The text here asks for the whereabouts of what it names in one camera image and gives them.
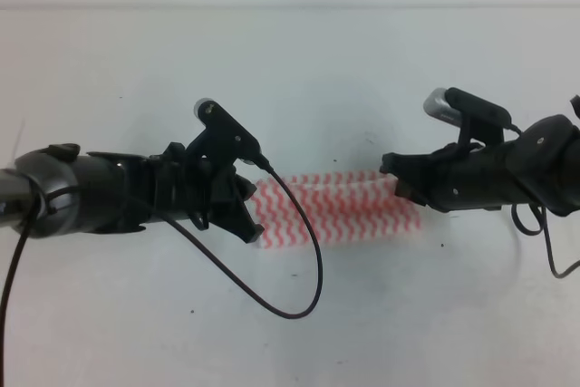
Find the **red and white striped cloth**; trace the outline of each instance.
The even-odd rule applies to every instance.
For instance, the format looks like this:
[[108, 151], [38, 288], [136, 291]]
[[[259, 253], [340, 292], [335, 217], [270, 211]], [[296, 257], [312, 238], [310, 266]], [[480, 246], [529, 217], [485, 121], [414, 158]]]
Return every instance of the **red and white striped cloth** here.
[[[321, 245], [382, 239], [421, 227], [421, 215], [395, 197], [396, 178], [362, 170], [284, 179], [310, 218]], [[250, 212], [265, 227], [258, 245], [291, 247], [310, 243], [306, 225], [274, 179], [260, 180]]]

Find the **black wire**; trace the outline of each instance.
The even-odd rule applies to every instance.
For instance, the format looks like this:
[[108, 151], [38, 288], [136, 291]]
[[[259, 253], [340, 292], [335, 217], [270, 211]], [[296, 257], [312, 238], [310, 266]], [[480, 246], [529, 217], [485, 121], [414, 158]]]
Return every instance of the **black wire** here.
[[35, 186], [35, 184], [34, 185], [31, 184], [31, 186], [34, 186], [36, 188], [36, 189], [34, 189], [36, 191], [35, 192], [36, 196], [34, 199], [34, 203], [31, 207], [26, 219], [23, 221], [24, 227], [23, 227], [22, 233], [20, 235], [20, 238], [18, 239], [18, 244], [16, 244], [16, 248], [15, 248], [14, 254], [12, 256], [12, 261], [10, 262], [10, 267], [8, 268], [8, 274], [6, 275], [4, 290], [2, 292], [2, 300], [0, 301], [0, 387], [4, 387], [4, 385], [5, 385], [5, 383], [4, 383], [4, 373], [5, 373], [4, 362], [5, 362], [6, 313], [8, 310], [8, 299], [10, 297], [10, 291], [12, 290], [12, 284], [13, 284], [14, 279], [15, 279], [16, 269], [18, 268], [18, 262], [20, 261], [20, 257], [22, 255], [23, 250], [24, 250], [24, 245], [26, 244], [26, 240], [28, 240], [30, 232], [34, 226], [34, 223], [37, 221], [38, 212], [40, 211], [41, 203], [43, 202], [45, 204], [45, 206], [47, 207], [47, 210], [54, 213], [55, 209], [51, 208], [50, 202], [53, 199], [58, 198], [62, 195], [66, 195], [66, 194], [77, 193], [77, 192], [81, 192], [84, 190], [89, 190], [92, 193], [100, 193], [100, 194], [110, 195], [110, 196], [113, 196], [116, 198], [121, 198], [121, 199], [127, 201], [128, 203], [132, 204], [133, 206], [147, 210], [151, 215], [156, 216], [156, 217], [164, 220], [170, 226], [175, 228], [183, 237], [185, 237], [199, 251], [201, 251], [214, 265], [216, 265], [220, 271], [222, 271], [224, 274], [226, 274], [226, 276], [229, 277], [230, 280], [232, 280], [234, 283], [236, 283], [244, 292], [246, 292], [252, 299], [254, 299], [254, 301], [256, 301], [258, 304], [262, 305], [269, 312], [276, 314], [280, 317], [283, 317], [284, 319], [301, 319], [303, 317], [308, 316], [310, 313], [312, 313], [314, 308], [318, 304], [318, 301], [320, 300], [320, 294], [322, 293], [322, 289], [323, 289], [323, 260], [322, 260], [322, 254], [320, 252], [320, 246], [318, 244], [318, 239], [316, 238], [316, 234], [312, 228], [312, 225], [310, 224], [310, 221], [308, 220], [308, 217], [306, 216], [304, 210], [300, 206], [300, 203], [298, 202], [298, 200], [296, 199], [296, 197], [294, 196], [292, 191], [287, 187], [287, 185], [284, 183], [284, 181], [282, 179], [280, 179], [280, 177], [276, 174], [276, 172], [269, 165], [267, 167], [267, 171], [280, 184], [282, 189], [285, 191], [285, 193], [288, 195], [288, 197], [294, 203], [296, 209], [298, 210], [298, 213], [300, 214], [300, 217], [302, 218], [302, 220], [304, 221], [304, 224], [306, 225], [306, 228], [308, 229], [308, 233], [310, 234], [310, 237], [312, 238], [312, 242], [314, 245], [314, 251], [316, 253], [316, 267], [317, 267], [317, 273], [318, 273], [317, 280], [316, 280], [316, 290], [314, 292], [314, 297], [313, 297], [310, 305], [308, 307], [306, 307], [306, 309], [304, 311], [299, 312], [299, 313], [287, 313], [287, 312], [284, 312], [284, 311], [274, 307], [273, 305], [269, 304], [264, 298], [262, 298], [256, 292], [254, 292], [254, 290], [252, 290], [246, 283], [244, 283], [238, 276], [236, 276], [236, 274], [234, 274], [226, 265], [224, 265], [221, 262], [221, 260], [219, 260], [211, 251], [209, 251], [209, 249], [207, 249], [206, 246], [204, 246], [195, 236], [193, 236], [189, 231], [187, 231], [183, 226], [181, 226], [180, 223], [178, 223], [175, 219], [173, 219], [167, 213], [156, 210], [155, 208], [150, 206], [145, 201], [142, 201], [138, 198], [128, 196], [128, 195], [121, 193], [121, 192], [106, 190], [106, 189], [103, 189], [102, 187], [94, 188], [94, 187], [74, 186], [74, 187], [69, 187], [69, 188], [57, 189], [56, 191], [54, 191], [50, 194], [45, 194], [40, 189], [38, 189], [37, 186]]
[[102, 189], [102, 188], [95, 189], [95, 188], [80, 187], [80, 186], [57, 189], [55, 192], [48, 194], [46, 197], [48, 198], [49, 201], [52, 201], [53, 199], [60, 197], [61, 195], [70, 194], [73, 192], [80, 192], [82, 190], [90, 190], [90, 191], [95, 192], [95, 193], [101, 193], [101, 194], [105, 194], [105, 195], [111, 195], [111, 196], [116, 197], [116, 198], [122, 198], [125, 201], [127, 201], [128, 203], [132, 204], [132, 206], [142, 208], [143, 210], [147, 210], [151, 215], [154, 215], [154, 216], [164, 220], [170, 226], [175, 228], [183, 237], [185, 237], [199, 251], [201, 251], [202, 254], [204, 256], [206, 256], [215, 266], [217, 266], [217, 268], [221, 272], [226, 274], [226, 276], [230, 280], [232, 280], [234, 283], [236, 283], [244, 292], [246, 292], [258, 304], [262, 305], [266, 310], [268, 310], [269, 312], [276, 314], [280, 317], [283, 317], [284, 319], [301, 319], [303, 317], [308, 316], [310, 313], [313, 312], [314, 308], [318, 304], [318, 300], [320, 299], [320, 294], [322, 292], [322, 287], [323, 287], [322, 254], [320, 252], [320, 246], [318, 245], [318, 239], [316, 238], [316, 234], [312, 228], [312, 225], [310, 224], [310, 221], [308, 220], [308, 217], [306, 216], [305, 212], [303, 211], [302, 207], [300, 206], [300, 203], [298, 203], [298, 201], [296, 200], [292, 191], [290, 191], [290, 189], [287, 187], [287, 185], [280, 179], [280, 177], [274, 171], [271, 172], [271, 175], [272, 175], [272, 177], [274, 177], [274, 179], [278, 183], [280, 183], [280, 186], [282, 187], [282, 189], [286, 192], [288, 197], [294, 203], [296, 209], [298, 210], [298, 213], [300, 214], [300, 217], [303, 219], [303, 221], [306, 225], [306, 228], [308, 229], [308, 233], [310, 233], [310, 237], [312, 238], [313, 245], [314, 245], [314, 251], [316, 253], [316, 266], [317, 266], [317, 271], [318, 271], [316, 290], [314, 292], [314, 297], [313, 297], [310, 305], [308, 307], [306, 307], [306, 309], [304, 311], [299, 312], [299, 313], [287, 313], [287, 312], [284, 312], [284, 311], [274, 307], [270, 303], [268, 303], [264, 298], [262, 298], [254, 290], [252, 290], [246, 283], [244, 283], [236, 274], [234, 274], [226, 265], [224, 265], [221, 262], [221, 260], [219, 260], [211, 251], [209, 251], [209, 249], [207, 249], [206, 246], [203, 245], [195, 236], [193, 236], [189, 231], [187, 231], [183, 226], [181, 226], [180, 223], [178, 223], [175, 219], [173, 219], [169, 214], [162, 212], [162, 211], [159, 211], [159, 210], [156, 210], [155, 208], [150, 206], [145, 201], [142, 201], [142, 200], [134, 198], [134, 197], [130, 197], [130, 196], [128, 196], [124, 193], [121, 193], [121, 192], [109, 191], [109, 190]]
[[521, 219], [519, 218], [519, 215], [517, 214], [517, 204], [511, 205], [511, 218], [514, 221], [514, 225], [516, 226], [516, 228], [519, 230], [520, 233], [523, 233], [526, 236], [537, 236], [540, 233], [542, 233], [542, 231], [544, 231], [544, 224], [543, 224], [544, 221], [542, 221], [542, 219], [541, 219], [541, 212], [538, 210], [537, 206], [534, 206], [532, 204], [528, 204], [528, 205], [529, 205], [529, 209], [532, 211], [532, 213], [536, 217], [537, 223], [540, 226], [540, 228], [538, 230], [530, 230], [529, 228], [524, 226]]
[[532, 213], [534, 214], [534, 217], [537, 220], [537, 223], [540, 226], [539, 230], [530, 230], [529, 228], [526, 228], [521, 220], [519, 219], [519, 217], [517, 216], [517, 209], [516, 209], [516, 205], [512, 205], [511, 207], [511, 216], [512, 218], [514, 218], [514, 224], [516, 225], [516, 228], [521, 231], [522, 233], [524, 233], [525, 235], [528, 236], [535, 236], [535, 235], [539, 235], [542, 231], [544, 232], [544, 237], [546, 239], [546, 252], [547, 252], [547, 263], [550, 266], [550, 271], [552, 272], [552, 275], [558, 279], [562, 279], [562, 278], [566, 278], [567, 276], [569, 276], [570, 274], [572, 274], [578, 267], [580, 267], [580, 260], [575, 261], [572, 265], [570, 265], [564, 272], [560, 273], [556, 271], [556, 265], [554, 263], [554, 254], [552, 252], [552, 238], [550, 236], [550, 230], [548, 228], [548, 224], [547, 224], [547, 213], [546, 213], [546, 207], [542, 206], [541, 208], [539, 208], [536, 205], [529, 205], [530, 210], [532, 211]]
[[8, 300], [10, 299], [10, 291], [12, 290], [12, 284], [15, 280], [16, 268], [18, 268], [18, 262], [22, 256], [24, 250], [24, 245], [30, 231], [32, 230], [34, 223], [36, 222], [36, 217], [40, 210], [40, 197], [36, 197], [33, 205], [30, 208], [25, 220], [22, 233], [12, 254], [12, 260], [10, 261], [10, 267], [8, 268], [8, 273], [6, 274], [6, 280], [4, 282], [4, 290], [2, 291], [2, 300], [0, 300], [0, 387], [4, 387], [4, 363], [5, 363], [5, 328], [6, 328], [6, 314], [8, 312]]

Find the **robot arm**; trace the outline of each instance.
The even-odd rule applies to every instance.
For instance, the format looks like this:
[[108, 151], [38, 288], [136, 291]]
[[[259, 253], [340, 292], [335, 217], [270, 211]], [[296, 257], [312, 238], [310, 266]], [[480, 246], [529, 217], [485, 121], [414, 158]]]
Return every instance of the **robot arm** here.
[[396, 195], [441, 212], [531, 204], [564, 217], [580, 209], [580, 131], [564, 115], [504, 141], [503, 130], [519, 129], [495, 104], [451, 88], [424, 107], [460, 127], [459, 140], [429, 155], [385, 154], [381, 171], [399, 179]]
[[[190, 219], [199, 229], [211, 223], [246, 243], [257, 240], [264, 228], [254, 223], [244, 204], [256, 187], [236, 174], [234, 162], [271, 167], [257, 140], [217, 103], [200, 102], [196, 114], [206, 129], [187, 148], [173, 142], [148, 158], [100, 152], [83, 156], [75, 144], [23, 155], [13, 169], [0, 170], [0, 225], [20, 231], [36, 193], [42, 193], [42, 205], [31, 237], [132, 233], [158, 220], [119, 196], [102, 195], [114, 191], [174, 219]], [[46, 201], [56, 190], [72, 187], [82, 189]]]

